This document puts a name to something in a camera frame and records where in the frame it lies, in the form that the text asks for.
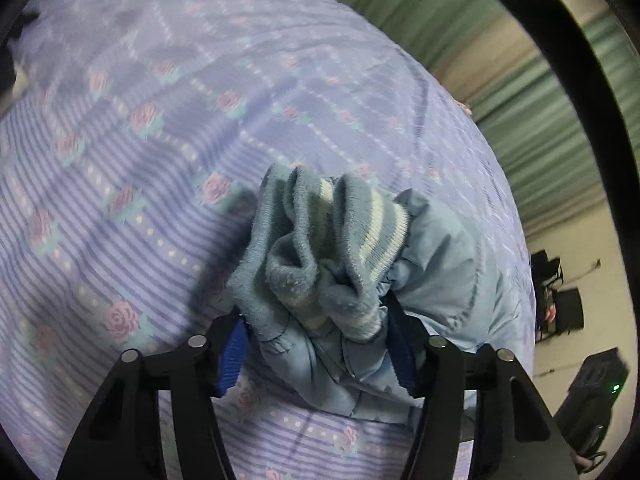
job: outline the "bed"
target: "bed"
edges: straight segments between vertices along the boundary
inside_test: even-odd
[[[40,17],[12,49],[29,88],[0,123],[0,424],[39,478],[55,478],[124,349],[171,349],[231,307],[274,162],[412,187],[473,219],[516,291],[531,372],[534,296],[504,174],[465,110],[366,20],[334,0],[28,8]],[[239,479],[395,479],[413,438],[312,410],[255,349],[215,408]],[[170,410],[161,397],[173,479]]]

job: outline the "metal screw head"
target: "metal screw head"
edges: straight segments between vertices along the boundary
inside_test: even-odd
[[[505,362],[512,362],[516,356],[513,355],[513,352],[511,350],[509,350],[508,348],[500,348],[496,354],[498,355],[498,359],[500,359],[500,361],[505,361]]]
[[[201,348],[207,343],[207,338],[201,334],[192,335],[187,341],[188,345],[191,348]]]
[[[434,348],[444,348],[447,345],[447,340],[441,335],[432,335],[429,338],[429,344]]]
[[[138,351],[134,349],[125,350],[120,358],[126,363],[132,363],[138,358]]]

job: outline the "blue cloth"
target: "blue cloth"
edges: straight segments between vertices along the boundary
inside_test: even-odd
[[[0,123],[0,422],[40,478],[122,350],[171,349],[229,307],[276,162],[412,188],[473,222],[517,297],[503,330],[532,370],[504,173],[446,90],[362,17],[334,0],[30,7],[41,17],[14,45],[30,86]],[[239,480],[400,476],[405,428],[313,410],[261,359],[216,404]],[[166,435],[167,396],[160,407]]]
[[[266,250],[292,230],[284,213],[284,218],[274,214],[282,210],[278,203],[288,177],[278,169],[272,168],[263,181],[254,239],[230,280],[249,324],[256,326],[265,361],[316,408],[407,423],[413,416],[411,407],[422,401],[412,399],[396,378],[385,344],[385,307],[378,307],[383,321],[378,335],[365,343],[353,342],[327,316],[320,330],[305,327],[307,318],[298,322],[296,312],[290,309],[290,314],[270,292],[264,277]],[[278,189],[280,193],[268,192]],[[402,192],[395,202],[411,221],[399,258],[382,277],[378,294],[391,288],[405,311],[418,317],[428,332],[445,336],[463,351],[475,352],[489,343],[523,355],[523,341],[511,329],[521,310],[517,295],[505,283],[494,250],[475,224],[414,190]],[[467,393],[470,415],[474,406],[474,394]]]
[[[407,422],[416,405],[386,352],[377,284],[402,249],[408,214],[354,175],[274,165],[251,241],[228,287],[265,361],[312,406]]]

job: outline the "black frame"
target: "black frame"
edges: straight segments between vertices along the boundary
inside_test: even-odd
[[[392,292],[382,301],[396,375],[412,397],[424,398],[400,480],[451,480],[465,390],[478,391],[471,480],[577,479],[570,448],[510,350],[485,344],[475,354],[462,352],[430,336]],[[57,480],[166,480],[159,390],[171,391],[183,479],[235,480],[211,397],[235,384],[247,341],[236,307],[171,352],[124,351],[78,424]]]
[[[28,0],[0,0],[0,44]],[[640,181],[622,114],[597,58],[560,0],[500,0],[530,34],[574,104],[602,176],[640,326]],[[640,44],[640,0],[607,0],[632,42]],[[598,478],[632,478],[640,468],[640,380],[632,425]],[[33,478],[3,431],[0,465],[17,478]]]

